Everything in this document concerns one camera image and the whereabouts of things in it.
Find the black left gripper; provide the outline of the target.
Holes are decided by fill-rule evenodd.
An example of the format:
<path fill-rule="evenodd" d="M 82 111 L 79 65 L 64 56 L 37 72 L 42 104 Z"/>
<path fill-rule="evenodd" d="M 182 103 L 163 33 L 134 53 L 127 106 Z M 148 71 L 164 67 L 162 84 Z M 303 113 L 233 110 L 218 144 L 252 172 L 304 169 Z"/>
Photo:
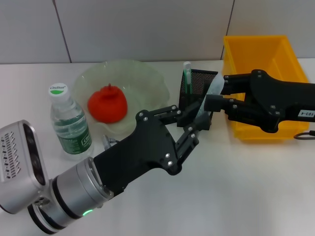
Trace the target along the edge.
<path fill-rule="evenodd" d="M 138 113 L 135 130 L 94 158 L 102 184 L 114 194 L 120 194 L 129 183 L 151 169 L 161 168 L 172 176 L 177 175 L 199 144 L 198 133 L 210 129 L 208 114 L 197 117 L 200 105 L 193 102 L 184 110 L 172 105 Z M 172 123 L 186 126 L 176 143 L 165 127 Z"/>

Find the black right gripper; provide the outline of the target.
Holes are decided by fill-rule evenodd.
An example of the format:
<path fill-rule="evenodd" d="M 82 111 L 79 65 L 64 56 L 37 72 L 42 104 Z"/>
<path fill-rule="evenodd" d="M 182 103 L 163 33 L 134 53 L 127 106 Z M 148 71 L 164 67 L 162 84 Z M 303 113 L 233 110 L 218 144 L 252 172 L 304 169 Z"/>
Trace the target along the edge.
<path fill-rule="evenodd" d="M 224 110 L 230 121 L 276 133 L 282 121 L 315 121 L 315 85 L 274 79 L 255 69 L 249 74 L 224 75 L 223 95 L 251 93 L 257 106 L 244 101 L 207 95 L 204 110 Z"/>

